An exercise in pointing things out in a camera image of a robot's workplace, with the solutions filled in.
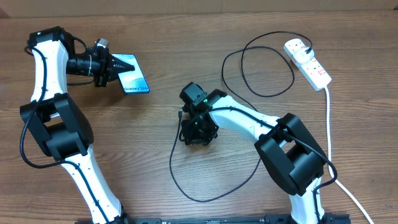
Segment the blue Samsung Galaxy phone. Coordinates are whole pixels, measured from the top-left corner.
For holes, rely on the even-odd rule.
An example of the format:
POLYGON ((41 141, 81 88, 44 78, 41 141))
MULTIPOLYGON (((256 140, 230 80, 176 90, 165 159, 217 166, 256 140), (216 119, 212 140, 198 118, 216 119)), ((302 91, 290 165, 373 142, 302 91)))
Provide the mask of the blue Samsung Galaxy phone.
POLYGON ((119 82, 126 95, 146 94, 150 88, 140 68, 137 58, 133 54, 113 54, 114 57, 134 66, 133 71, 118 74, 119 82))

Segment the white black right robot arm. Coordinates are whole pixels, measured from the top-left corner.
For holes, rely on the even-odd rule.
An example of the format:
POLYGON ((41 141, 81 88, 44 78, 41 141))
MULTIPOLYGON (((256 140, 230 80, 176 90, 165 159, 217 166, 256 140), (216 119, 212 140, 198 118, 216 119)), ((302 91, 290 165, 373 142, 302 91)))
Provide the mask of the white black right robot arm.
POLYGON ((220 128, 252 141, 272 180, 290 197, 295 223, 325 223, 320 204, 326 154, 294 114, 269 116, 235 101, 215 89, 211 93, 191 82, 179 97, 189 118, 181 122, 179 140, 186 145, 208 145, 220 128))

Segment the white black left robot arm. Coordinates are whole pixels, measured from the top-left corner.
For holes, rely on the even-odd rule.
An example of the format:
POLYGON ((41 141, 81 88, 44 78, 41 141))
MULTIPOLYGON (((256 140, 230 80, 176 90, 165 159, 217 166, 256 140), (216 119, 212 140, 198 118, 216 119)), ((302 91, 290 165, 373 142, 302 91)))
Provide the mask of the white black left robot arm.
POLYGON ((67 75, 93 77, 95 86, 102 87, 135 68, 111 55, 104 39, 81 54, 75 51, 76 41, 60 26, 29 36, 24 50, 35 60, 35 87, 30 103, 20 107, 20 154, 36 169, 62 166, 90 209, 92 223, 134 223, 98 166, 93 130, 68 94, 67 75))

